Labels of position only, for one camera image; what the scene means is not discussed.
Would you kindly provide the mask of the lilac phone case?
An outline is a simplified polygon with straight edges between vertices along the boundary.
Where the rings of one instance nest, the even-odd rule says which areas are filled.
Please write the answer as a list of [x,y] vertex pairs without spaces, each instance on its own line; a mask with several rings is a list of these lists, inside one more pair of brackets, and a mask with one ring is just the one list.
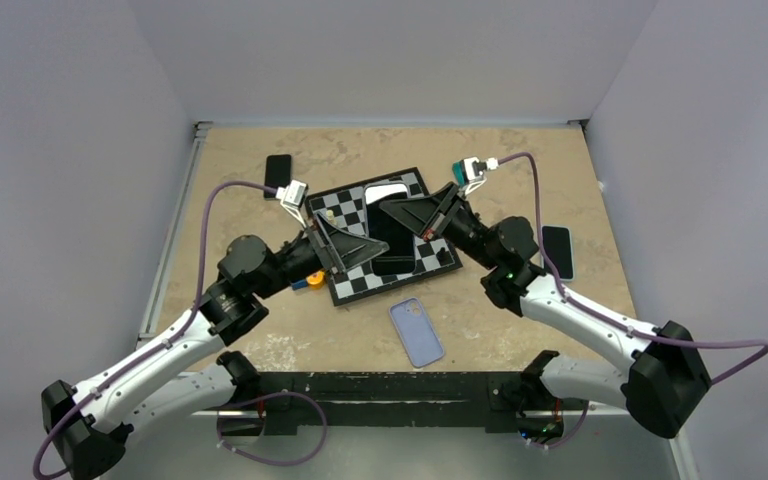
[[431,318],[416,297],[392,305],[388,313],[413,367],[426,367],[444,357],[445,350]]

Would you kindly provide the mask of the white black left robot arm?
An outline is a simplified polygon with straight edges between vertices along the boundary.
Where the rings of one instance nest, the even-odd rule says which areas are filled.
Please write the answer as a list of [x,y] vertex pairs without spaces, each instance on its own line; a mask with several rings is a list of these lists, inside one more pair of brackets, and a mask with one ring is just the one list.
[[256,235],[236,238],[218,262],[216,281],[198,283],[192,307],[171,326],[101,373],[43,390],[47,436],[40,449],[56,449],[63,474],[96,479],[163,420],[265,402],[271,396],[260,373],[230,348],[267,317],[263,300],[317,271],[343,273],[387,249],[322,218],[278,251]]

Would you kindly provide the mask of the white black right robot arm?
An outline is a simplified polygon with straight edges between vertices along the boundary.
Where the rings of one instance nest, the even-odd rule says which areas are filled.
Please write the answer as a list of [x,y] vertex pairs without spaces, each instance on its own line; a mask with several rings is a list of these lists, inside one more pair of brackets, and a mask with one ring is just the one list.
[[602,357],[587,363],[542,356],[521,381],[529,404],[544,407],[557,397],[609,404],[671,439],[710,390],[701,346],[686,327],[627,317],[566,288],[532,262],[538,243],[527,218],[486,226],[452,183],[430,196],[384,200],[380,209],[416,236],[442,238],[488,269],[481,285],[493,305],[552,327]]

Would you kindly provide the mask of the black phone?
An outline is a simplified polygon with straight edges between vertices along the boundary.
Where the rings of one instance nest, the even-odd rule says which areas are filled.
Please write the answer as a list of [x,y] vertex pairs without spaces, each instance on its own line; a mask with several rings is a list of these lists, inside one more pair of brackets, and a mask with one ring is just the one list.
[[380,183],[364,189],[366,233],[388,245],[385,253],[371,260],[375,275],[412,274],[415,269],[414,235],[381,209],[383,201],[407,199],[408,194],[404,183]]

